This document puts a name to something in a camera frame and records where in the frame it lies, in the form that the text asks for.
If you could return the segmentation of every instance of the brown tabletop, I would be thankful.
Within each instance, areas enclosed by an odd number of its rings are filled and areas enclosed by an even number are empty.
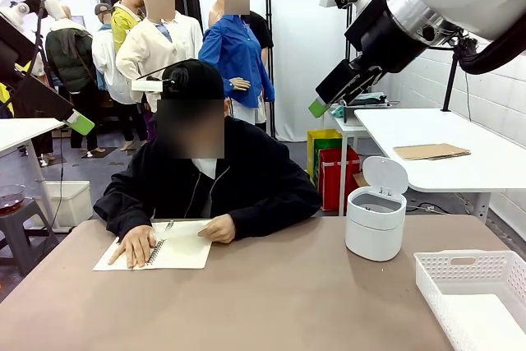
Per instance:
[[[204,270],[94,272],[113,236],[85,222],[0,304],[0,350],[450,351],[413,253],[506,246],[471,216],[409,216],[400,254],[376,263],[344,226],[214,245]]]

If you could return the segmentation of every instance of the blue shirt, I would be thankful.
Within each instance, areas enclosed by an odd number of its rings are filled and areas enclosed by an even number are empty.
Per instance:
[[[239,16],[223,16],[205,32],[199,60],[213,64],[223,77],[225,96],[256,109],[261,89],[265,101],[275,99],[274,87],[261,60],[261,46]],[[247,91],[233,90],[229,81],[241,77],[250,81]]]

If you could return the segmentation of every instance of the trash can lid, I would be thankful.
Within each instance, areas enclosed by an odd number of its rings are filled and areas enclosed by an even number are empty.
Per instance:
[[[386,195],[402,195],[408,190],[408,174],[398,162],[381,156],[371,156],[363,162],[363,177],[367,183]]]

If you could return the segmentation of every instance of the white shirt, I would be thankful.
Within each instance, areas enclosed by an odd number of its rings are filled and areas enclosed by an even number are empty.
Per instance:
[[[175,12],[173,21],[165,23],[168,28],[176,32],[177,37],[184,45],[188,58],[198,59],[199,51],[203,46],[203,32],[199,21],[191,16],[184,16],[180,12]]]
[[[115,67],[115,45],[111,29],[99,30],[91,45],[93,63],[104,76],[109,95],[120,104],[134,104],[126,78]]]
[[[116,65],[129,81],[135,81],[140,76],[188,59],[184,45],[178,39],[177,31],[169,24],[166,28],[172,37],[172,43],[148,19],[139,22],[128,33],[122,47],[118,50]],[[151,76],[161,79],[163,72],[164,70],[161,70]],[[131,98],[138,103],[141,102],[142,92],[131,91]],[[160,94],[146,93],[146,98],[151,111],[156,113]]]
[[[215,167],[217,166],[217,159],[192,159],[191,161],[201,173],[215,180]]]

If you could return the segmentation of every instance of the black cap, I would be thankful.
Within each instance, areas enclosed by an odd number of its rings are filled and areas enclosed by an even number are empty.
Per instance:
[[[167,67],[163,93],[157,103],[157,121],[187,122],[224,107],[223,78],[207,62],[189,59]]]
[[[223,78],[219,71],[207,62],[188,59],[174,63],[164,70],[163,80],[161,99],[224,99]]]
[[[107,3],[99,3],[97,6],[95,6],[95,15],[98,14],[106,14],[112,12],[112,7]]]

